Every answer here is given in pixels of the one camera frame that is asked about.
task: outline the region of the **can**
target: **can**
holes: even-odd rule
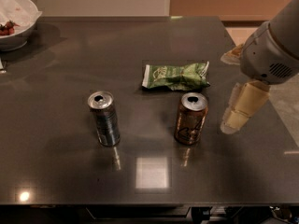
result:
[[[207,100],[204,95],[196,92],[184,94],[178,103],[175,138],[185,145],[197,143],[207,111]]]
[[[113,95],[107,91],[95,92],[88,98],[88,105],[95,119],[100,143],[110,147],[118,144],[121,136]]]

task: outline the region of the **table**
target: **table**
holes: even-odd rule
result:
[[[222,133],[230,92],[247,81],[220,61],[234,45],[217,17],[41,19],[26,46],[0,53],[0,204],[299,204],[298,140],[280,115],[295,133],[297,77],[239,133]],[[143,69],[202,60],[209,112],[188,147],[173,137],[183,92],[142,89]],[[115,97],[115,147],[97,141],[94,91]]]

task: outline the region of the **can top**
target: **can top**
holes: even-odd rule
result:
[[[184,94],[181,98],[181,102],[186,108],[192,111],[203,110],[207,107],[206,97],[196,92]]]
[[[88,98],[88,105],[93,109],[104,109],[113,103],[113,95],[107,91],[98,91]]]

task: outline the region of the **silver can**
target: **silver can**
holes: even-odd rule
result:
[[[107,91],[98,91],[88,98],[93,113],[99,141],[104,146],[114,146],[120,142],[118,118],[113,95]]]
[[[175,138],[185,145],[197,143],[206,113],[207,100],[204,95],[196,92],[184,94],[178,103]]]

